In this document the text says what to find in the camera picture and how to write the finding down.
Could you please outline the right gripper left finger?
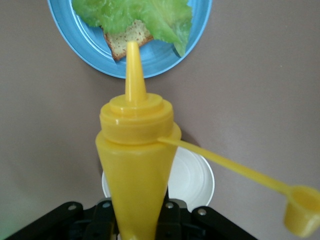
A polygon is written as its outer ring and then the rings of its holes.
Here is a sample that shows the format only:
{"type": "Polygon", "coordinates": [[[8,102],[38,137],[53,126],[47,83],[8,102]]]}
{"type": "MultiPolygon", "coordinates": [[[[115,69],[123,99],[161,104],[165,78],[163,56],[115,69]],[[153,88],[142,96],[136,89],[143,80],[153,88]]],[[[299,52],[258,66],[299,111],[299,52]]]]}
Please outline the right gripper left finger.
{"type": "Polygon", "coordinates": [[[8,240],[118,240],[119,230],[110,199],[84,209],[66,202],[23,227],[8,240]]]}

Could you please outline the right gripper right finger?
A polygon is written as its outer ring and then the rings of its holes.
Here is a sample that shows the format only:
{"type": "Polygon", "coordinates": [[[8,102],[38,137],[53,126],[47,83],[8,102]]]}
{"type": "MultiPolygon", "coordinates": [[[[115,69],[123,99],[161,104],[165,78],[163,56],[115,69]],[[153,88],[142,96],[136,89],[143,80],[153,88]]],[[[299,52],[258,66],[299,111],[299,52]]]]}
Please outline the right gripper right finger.
{"type": "Polygon", "coordinates": [[[156,240],[254,240],[255,237],[208,206],[192,211],[179,199],[165,198],[156,240]]]}

